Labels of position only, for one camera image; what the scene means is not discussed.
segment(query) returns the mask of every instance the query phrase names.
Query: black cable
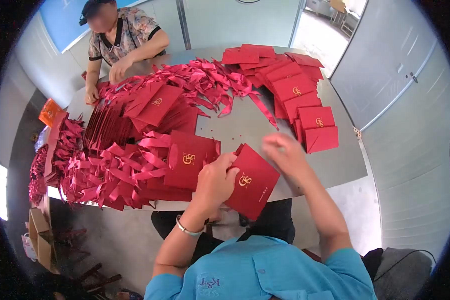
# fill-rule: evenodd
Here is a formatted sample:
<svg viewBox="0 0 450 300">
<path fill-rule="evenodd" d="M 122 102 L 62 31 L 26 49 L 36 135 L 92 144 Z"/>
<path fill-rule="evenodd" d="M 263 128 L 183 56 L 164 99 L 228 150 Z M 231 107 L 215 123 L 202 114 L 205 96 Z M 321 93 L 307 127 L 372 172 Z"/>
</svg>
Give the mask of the black cable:
<svg viewBox="0 0 450 300">
<path fill-rule="evenodd" d="M 248 1 L 242 1 L 242 0 L 236 0 L 237 2 L 240 2 L 240 3 L 244 3 L 244 4 L 252 4 L 252 3 L 257 3 L 257 2 L 259 2 L 259 1 L 261 1 L 261 0 L 255 0 L 255 1 L 252 1 L 252 2 L 248 2 Z"/>
<path fill-rule="evenodd" d="M 382 278 L 388 271 L 390 271 L 393 267 L 395 267 L 399 262 L 403 261 L 408 255 L 410 255 L 410 254 L 412 254 L 412 253 L 414 253 L 414 252 L 417 252 L 417 251 L 424 251 L 424 252 L 428 253 L 429 255 L 432 256 L 433 262 L 434 262 L 435 264 L 437 264 L 437 261 L 435 260 L 435 256 L 433 256 L 433 254 L 430 253 L 430 251 L 423 250 L 423 249 L 413 250 L 413 251 L 411 251 L 410 253 L 408 253 L 407 255 L 403 256 L 402 259 L 400 259 L 399 261 L 397 261 L 396 263 L 394 263 L 388 270 L 386 270 L 385 272 L 383 272 L 377 279 L 373 280 L 373 282 L 375 282 L 375 281 L 379 280 L 380 278 Z"/>
</svg>

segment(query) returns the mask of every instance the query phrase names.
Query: hand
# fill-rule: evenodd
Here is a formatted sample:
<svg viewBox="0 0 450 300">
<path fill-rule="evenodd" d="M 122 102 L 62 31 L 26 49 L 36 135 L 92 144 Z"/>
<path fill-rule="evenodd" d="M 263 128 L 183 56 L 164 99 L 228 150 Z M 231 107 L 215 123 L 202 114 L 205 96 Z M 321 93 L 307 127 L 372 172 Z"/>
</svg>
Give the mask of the hand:
<svg viewBox="0 0 450 300">
<path fill-rule="evenodd" d="M 284 133 L 272 133 L 263 138 L 262 149 L 275 164 L 293 179 L 309 169 L 302 145 Z"/>
<path fill-rule="evenodd" d="M 100 95 L 98 94 L 97 87 L 95 85 L 88 86 L 85 88 L 85 102 L 86 103 L 94 103 L 98 99 L 100 99 Z"/>
<path fill-rule="evenodd" d="M 198 174 L 198 183 L 191 206 L 205 210 L 209 215 L 230 198 L 235 188 L 235 177 L 240 171 L 227 169 L 237 159 L 234 153 L 222 153 L 214 162 L 205 165 Z"/>
<path fill-rule="evenodd" d="M 122 57 L 116 63 L 113 64 L 112 69 L 110 69 L 110 73 L 108 74 L 108 78 L 110 79 L 110 83 L 116 85 L 125 77 L 125 71 L 130 68 L 133 64 L 133 60 L 128 57 Z"/>
</svg>

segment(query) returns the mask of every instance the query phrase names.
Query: silver bangle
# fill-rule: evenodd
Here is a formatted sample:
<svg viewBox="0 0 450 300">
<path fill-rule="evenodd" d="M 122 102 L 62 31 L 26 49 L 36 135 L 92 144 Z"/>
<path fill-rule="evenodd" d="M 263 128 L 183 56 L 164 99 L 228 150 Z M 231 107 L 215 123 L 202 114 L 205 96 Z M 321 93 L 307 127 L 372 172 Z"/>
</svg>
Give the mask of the silver bangle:
<svg viewBox="0 0 450 300">
<path fill-rule="evenodd" d="M 189 234 L 193 237 L 196 237 L 198 235 L 200 235 L 204 230 L 205 230 L 205 225 L 203 226 L 203 228 L 198 231 L 198 232 L 192 232 L 187 230 L 182 224 L 180 224 L 180 217 L 182 217 L 180 214 L 176 216 L 175 222 L 178 225 L 178 228 L 180 228 L 181 231 L 185 232 L 186 234 Z"/>
</svg>

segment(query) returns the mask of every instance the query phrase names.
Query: orange bag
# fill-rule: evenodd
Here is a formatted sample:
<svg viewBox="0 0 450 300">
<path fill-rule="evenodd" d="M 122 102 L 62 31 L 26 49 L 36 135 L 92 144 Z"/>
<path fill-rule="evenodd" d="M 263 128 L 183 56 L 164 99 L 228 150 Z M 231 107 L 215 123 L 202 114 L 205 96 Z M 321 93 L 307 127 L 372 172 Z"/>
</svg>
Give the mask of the orange bag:
<svg viewBox="0 0 450 300">
<path fill-rule="evenodd" d="M 38 116 L 38 119 L 48 127 L 52 127 L 53 120 L 55 119 L 57 113 L 63 111 L 64 110 L 55 101 L 53 101 L 52 98 L 48 98 L 42 108 L 42 111 L 40 112 L 40 115 Z"/>
</svg>

